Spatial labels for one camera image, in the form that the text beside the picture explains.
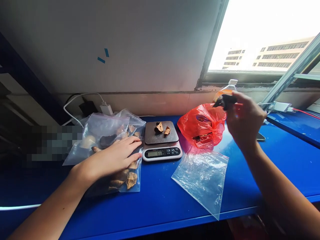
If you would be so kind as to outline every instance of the blue tape mark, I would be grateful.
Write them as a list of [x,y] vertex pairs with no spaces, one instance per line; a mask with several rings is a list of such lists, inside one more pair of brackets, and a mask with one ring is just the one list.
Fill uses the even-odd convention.
[[99,58],[99,57],[98,57],[98,60],[99,60],[100,62],[102,62],[102,63],[106,63],[106,61],[103,60],[102,58]]
[[104,51],[106,52],[106,56],[109,57],[108,49],[105,48]]

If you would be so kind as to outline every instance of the orange liquid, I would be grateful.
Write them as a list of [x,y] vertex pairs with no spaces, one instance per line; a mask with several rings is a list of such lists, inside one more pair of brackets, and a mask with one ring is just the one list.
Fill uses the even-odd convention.
[[217,101],[217,99],[222,95],[222,94],[228,94],[228,95],[232,95],[232,90],[231,89],[222,89],[219,92],[217,92],[217,94],[214,96],[214,99],[212,101],[212,103],[215,103]]

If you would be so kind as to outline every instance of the blue desk surface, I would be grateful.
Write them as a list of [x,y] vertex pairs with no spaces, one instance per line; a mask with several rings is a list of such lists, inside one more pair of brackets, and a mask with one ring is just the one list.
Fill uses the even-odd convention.
[[[174,123],[178,119],[179,116],[145,118]],[[311,202],[320,201],[320,149],[272,124],[262,126],[260,132],[266,137],[266,141],[260,143],[266,154]],[[181,134],[179,137],[186,150],[186,140]],[[261,193],[227,129],[214,150],[229,157],[220,219],[257,212],[257,206],[262,204]],[[171,179],[179,162],[144,162],[139,193],[82,200],[61,239],[129,238],[215,221]],[[63,181],[68,170],[51,167],[2,173],[0,206],[43,202]],[[0,212],[0,236],[8,236],[33,210]]]
[[317,148],[320,148],[319,119],[311,117],[302,112],[271,113],[268,115],[267,119],[277,127],[280,127],[292,135],[316,146]]

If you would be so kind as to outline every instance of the smartphone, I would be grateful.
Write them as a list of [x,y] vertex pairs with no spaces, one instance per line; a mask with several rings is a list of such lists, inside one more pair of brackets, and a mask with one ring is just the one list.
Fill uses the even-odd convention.
[[266,140],[266,138],[261,133],[257,134],[257,141],[263,142],[265,140]]

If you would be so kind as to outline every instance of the red plastic bag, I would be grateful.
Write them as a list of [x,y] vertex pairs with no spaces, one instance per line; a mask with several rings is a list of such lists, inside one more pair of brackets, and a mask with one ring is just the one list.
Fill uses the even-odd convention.
[[178,121],[182,135],[197,148],[216,146],[222,139],[226,113],[206,103],[190,110]]

